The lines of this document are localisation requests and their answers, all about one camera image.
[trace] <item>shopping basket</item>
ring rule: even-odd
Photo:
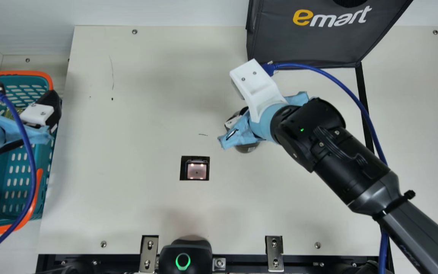
[[[50,76],[38,71],[0,71],[0,82],[5,86],[8,99],[15,107],[22,109],[38,100],[47,90],[53,89]],[[6,110],[5,105],[0,105],[0,115],[4,116]],[[54,140],[32,147],[37,168],[37,189],[33,203],[17,229],[28,220],[42,217]],[[6,231],[23,210],[30,190],[30,180],[28,155],[23,146],[0,154],[0,234]]]

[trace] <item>black pole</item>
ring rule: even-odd
[[[361,104],[363,104],[363,106],[365,107],[366,111],[370,113],[370,109],[368,108],[368,98],[366,96],[366,85],[365,85],[365,76],[363,74],[363,64],[359,63],[359,66],[357,66],[354,70],[356,72],[356,82],[358,83],[359,100],[361,101]],[[368,127],[368,124],[363,118],[361,118],[361,120],[363,122],[365,145],[372,153],[374,153],[373,138],[371,137],[370,128]],[[388,241],[388,252],[386,253],[386,268],[389,271],[395,273],[395,268],[393,266],[393,257],[391,256],[391,246],[389,241]]]

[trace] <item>black metal frame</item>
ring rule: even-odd
[[[356,82],[358,83],[358,96],[361,104],[365,107],[366,111],[370,113],[370,110],[368,108],[368,98],[366,96],[366,85],[365,85],[365,76],[363,73],[363,64],[360,62],[359,65],[355,68],[356,72]],[[365,135],[365,146],[374,153],[374,146],[373,146],[373,138],[371,136],[370,128],[368,127],[368,124],[366,121],[363,120],[363,132]],[[390,242],[388,242],[388,252],[386,254],[386,268],[395,273],[395,268],[393,266],[393,257],[391,255],[391,246]]]
[[[360,63],[355,68],[358,94],[361,103],[368,110],[363,66]],[[374,152],[373,140],[367,123],[363,120],[363,131],[365,135],[365,145]],[[232,273],[268,273],[268,261],[265,255],[214,255],[214,257],[226,258],[226,271]],[[305,255],[284,255],[285,273],[309,273],[309,274],[329,274],[333,265],[344,264],[361,266],[368,260],[377,261],[377,256],[305,256]],[[80,261],[92,265],[96,274],[138,272],[140,255],[38,255],[36,272],[44,272],[66,264]],[[394,273],[393,258],[391,247],[388,244],[388,254],[386,257],[386,268]]]

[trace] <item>white tabletop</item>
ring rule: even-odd
[[[435,90],[423,83],[433,79],[418,63],[406,66],[433,61],[409,45],[435,49],[437,39],[428,28],[394,28],[363,62],[390,166],[402,191],[425,194],[414,203],[435,215],[438,165],[429,167],[438,164],[438,122],[424,141],[409,126],[417,114],[432,117],[424,104]],[[224,122],[245,106],[228,75],[247,61],[245,41],[242,27],[75,28],[40,253],[139,253],[142,235],[159,235],[160,249],[196,234],[214,253],[264,254],[264,236],[282,235],[289,255],[377,255],[377,224],[351,213],[280,146],[263,142],[250,154],[221,149]],[[394,46],[400,43],[405,47]],[[390,70],[400,60],[403,66]],[[356,92],[354,69],[329,72]],[[308,91],[331,102],[363,142],[359,111],[335,84],[307,71],[273,79],[285,96]],[[412,87],[416,80],[421,84]],[[179,180],[181,156],[192,155],[210,156],[208,182]],[[405,183],[410,176],[423,183]],[[317,241],[322,248],[314,248]]]

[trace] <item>green ring light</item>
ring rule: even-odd
[[[187,259],[188,259],[187,265],[185,265],[185,266],[181,266],[181,265],[179,265],[179,257],[182,256],[182,255],[187,256]],[[189,256],[187,253],[180,253],[180,254],[178,254],[178,255],[177,255],[177,258],[175,258],[175,265],[177,265],[177,268],[178,268],[180,271],[187,270],[188,266],[190,265],[190,256]]]

